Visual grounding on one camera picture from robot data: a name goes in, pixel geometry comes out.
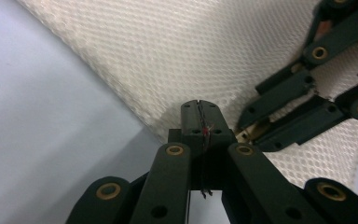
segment mesh surface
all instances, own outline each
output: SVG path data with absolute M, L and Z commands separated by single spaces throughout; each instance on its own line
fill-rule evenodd
M 219 105 L 233 127 L 256 96 L 254 86 L 296 57 L 318 1 L 20 2 L 164 141 L 179 127 L 180 105 L 193 99 Z M 313 71 L 318 91 L 329 97 L 355 85 L 356 74 L 357 46 Z M 358 121 L 268 157 L 299 186 L 325 176 L 351 187 Z

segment white mesh fabric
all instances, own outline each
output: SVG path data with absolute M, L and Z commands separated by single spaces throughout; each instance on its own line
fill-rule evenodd
M 255 85 L 295 58 L 318 3 L 20 2 L 79 54 L 161 140 L 168 129 L 179 127 L 180 105 L 193 99 L 219 105 L 233 127 L 245 103 L 256 95 Z M 356 74 L 357 46 L 313 72 L 318 91 L 331 97 L 355 85 Z M 299 186 L 325 176 L 351 187 L 358 162 L 358 121 L 348 120 L 301 147 L 268 157 Z

